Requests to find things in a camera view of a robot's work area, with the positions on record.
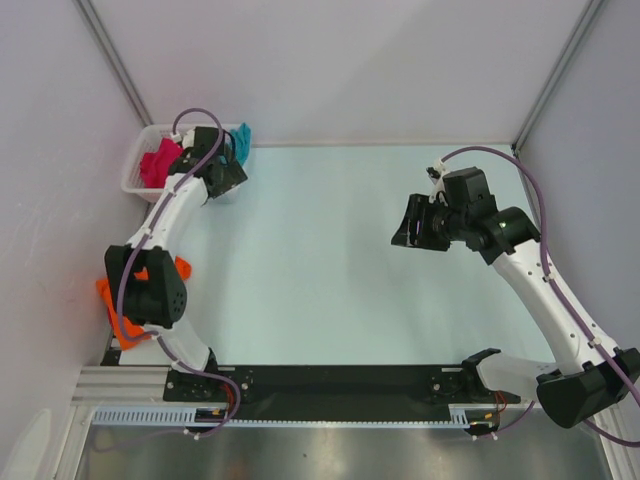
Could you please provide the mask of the white plastic basket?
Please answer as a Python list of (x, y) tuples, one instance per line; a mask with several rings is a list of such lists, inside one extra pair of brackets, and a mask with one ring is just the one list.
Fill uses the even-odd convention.
[[(223, 128), (225, 130), (230, 130), (232, 128), (237, 128), (239, 125), (240, 124), (223, 124)], [(141, 130), (137, 139), (130, 148), (127, 159), (124, 163), (121, 179), (121, 188), (124, 192), (138, 195), (149, 203), (155, 203), (159, 200), (164, 187), (162, 189), (145, 188), (140, 178), (139, 165), (142, 156), (146, 152), (156, 151), (163, 138), (170, 138), (174, 141), (172, 139), (172, 134), (173, 131), (171, 124), (153, 124), (144, 127)], [(225, 144), (228, 147), (231, 147), (229, 145), (229, 137), (226, 138)], [(249, 158), (244, 166), (241, 165), (245, 172), (249, 171), (249, 167), (247, 165)]]

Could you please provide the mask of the teal t shirt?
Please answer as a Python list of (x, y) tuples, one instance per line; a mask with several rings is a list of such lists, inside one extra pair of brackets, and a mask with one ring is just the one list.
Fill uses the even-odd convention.
[(242, 166), (245, 165), (249, 158), (251, 143), (252, 143), (252, 130), (250, 126), (243, 122), (237, 128), (232, 128), (225, 131), (229, 137), (229, 145), (235, 159)]

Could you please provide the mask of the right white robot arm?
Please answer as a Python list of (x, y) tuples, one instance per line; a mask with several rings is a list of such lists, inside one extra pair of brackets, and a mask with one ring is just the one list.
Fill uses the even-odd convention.
[(538, 402), (562, 428), (572, 428), (626, 397), (639, 378), (639, 352), (621, 349), (571, 296), (542, 253), (542, 236), (518, 207), (500, 209), (482, 170), (442, 175), (429, 195), (410, 195), (394, 246), (447, 251), (454, 242), (480, 254), (513, 289), (542, 332), (551, 363), (488, 348), (463, 361), (463, 393), (484, 401), (504, 391)]

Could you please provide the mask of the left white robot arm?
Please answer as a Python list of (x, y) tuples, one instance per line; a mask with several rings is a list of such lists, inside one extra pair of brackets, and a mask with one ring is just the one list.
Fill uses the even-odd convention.
[(167, 162), (160, 197), (128, 242), (110, 246), (104, 256), (110, 323), (122, 346), (156, 342), (173, 365), (189, 371), (185, 385), (202, 400), (219, 392), (221, 376), (207, 366), (211, 349), (186, 316), (188, 292), (177, 248), (197, 210), (246, 181), (250, 145), (247, 124), (172, 130), (155, 153), (141, 158), (143, 168), (157, 156)]

